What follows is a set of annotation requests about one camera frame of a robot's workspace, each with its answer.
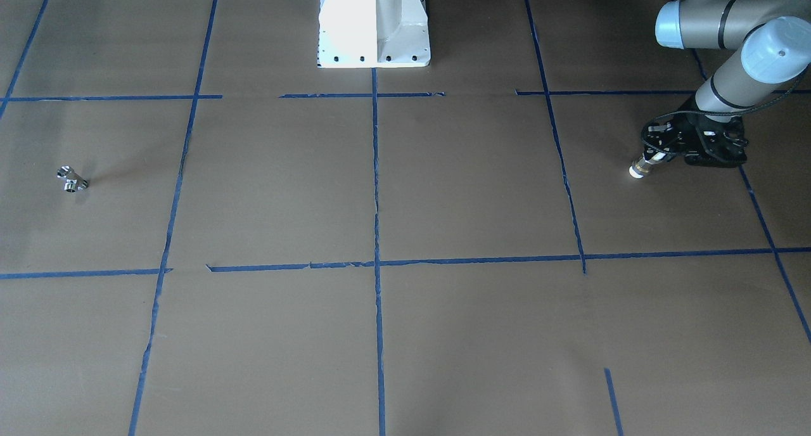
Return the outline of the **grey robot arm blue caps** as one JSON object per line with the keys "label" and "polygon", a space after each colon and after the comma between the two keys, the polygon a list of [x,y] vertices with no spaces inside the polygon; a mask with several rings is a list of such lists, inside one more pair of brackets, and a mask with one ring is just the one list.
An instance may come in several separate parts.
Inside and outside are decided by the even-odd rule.
{"label": "grey robot arm blue caps", "polygon": [[767,96],[798,84],[809,66],[810,0],[681,0],[665,4],[658,44],[726,49],[732,55],[675,112],[641,129],[643,153],[629,172],[642,178],[679,156],[686,164],[734,168],[747,161],[743,116]]}

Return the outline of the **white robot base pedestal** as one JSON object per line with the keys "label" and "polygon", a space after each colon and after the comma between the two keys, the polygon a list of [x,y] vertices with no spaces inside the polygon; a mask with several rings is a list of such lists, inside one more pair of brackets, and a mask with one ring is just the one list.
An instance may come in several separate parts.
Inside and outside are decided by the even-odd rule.
{"label": "white robot base pedestal", "polygon": [[317,67],[427,67],[427,0],[321,0]]}

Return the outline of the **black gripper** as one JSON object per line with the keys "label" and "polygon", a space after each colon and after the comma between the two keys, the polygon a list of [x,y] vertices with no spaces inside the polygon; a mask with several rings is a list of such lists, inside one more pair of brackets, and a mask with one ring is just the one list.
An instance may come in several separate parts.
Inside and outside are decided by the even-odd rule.
{"label": "black gripper", "polygon": [[643,159],[688,165],[734,168],[748,161],[743,121],[719,122],[697,112],[674,112],[656,117],[641,129]]}

